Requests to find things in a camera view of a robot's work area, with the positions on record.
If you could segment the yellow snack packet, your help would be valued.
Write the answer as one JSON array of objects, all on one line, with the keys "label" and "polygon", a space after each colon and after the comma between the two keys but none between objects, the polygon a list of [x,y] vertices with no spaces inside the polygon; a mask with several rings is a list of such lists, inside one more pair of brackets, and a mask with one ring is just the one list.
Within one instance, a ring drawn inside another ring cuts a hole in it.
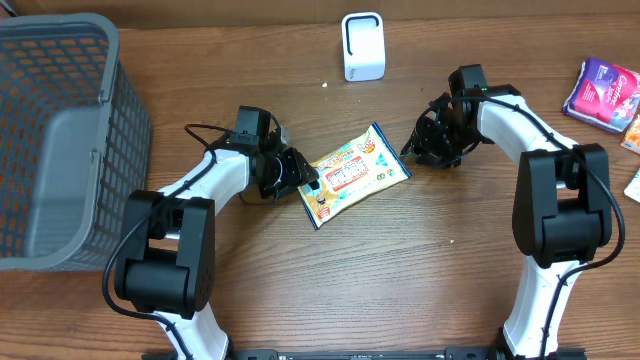
[{"label": "yellow snack packet", "polygon": [[366,197],[412,177],[377,123],[311,166],[318,178],[298,191],[315,229]]}]

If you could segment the red purple pantyliner pack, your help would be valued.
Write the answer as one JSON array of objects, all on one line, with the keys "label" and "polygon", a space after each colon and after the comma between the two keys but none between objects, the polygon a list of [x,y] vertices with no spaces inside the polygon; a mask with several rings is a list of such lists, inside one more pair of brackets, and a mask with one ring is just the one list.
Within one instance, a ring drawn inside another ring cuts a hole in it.
[{"label": "red purple pantyliner pack", "polygon": [[639,73],[589,57],[562,112],[611,133],[621,133],[639,106]]}]

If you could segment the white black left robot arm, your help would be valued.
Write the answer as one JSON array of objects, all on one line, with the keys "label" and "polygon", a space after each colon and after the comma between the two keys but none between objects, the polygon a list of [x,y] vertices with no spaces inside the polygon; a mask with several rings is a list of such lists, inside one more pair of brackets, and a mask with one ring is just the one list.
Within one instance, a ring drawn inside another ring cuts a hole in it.
[{"label": "white black left robot arm", "polygon": [[158,323],[174,347],[172,359],[234,356],[210,305],[220,210],[251,185],[271,203],[318,178],[267,110],[242,106],[235,127],[219,131],[218,139],[205,143],[201,162],[179,181],[130,194],[121,241],[103,272],[108,306]]}]

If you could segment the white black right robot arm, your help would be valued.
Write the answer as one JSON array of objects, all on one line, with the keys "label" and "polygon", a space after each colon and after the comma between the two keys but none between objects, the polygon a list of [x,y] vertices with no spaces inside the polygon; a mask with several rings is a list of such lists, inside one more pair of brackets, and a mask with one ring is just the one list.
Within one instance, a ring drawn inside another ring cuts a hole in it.
[{"label": "white black right robot arm", "polygon": [[497,145],[518,173],[512,232],[524,256],[511,313],[490,359],[583,359],[558,345],[575,282],[598,267],[620,209],[610,191],[608,155],[547,125],[511,85],[488,85],[481,65],[459,67],[449,89],[419,116],[403,156],[454,168],[480,144]]}]

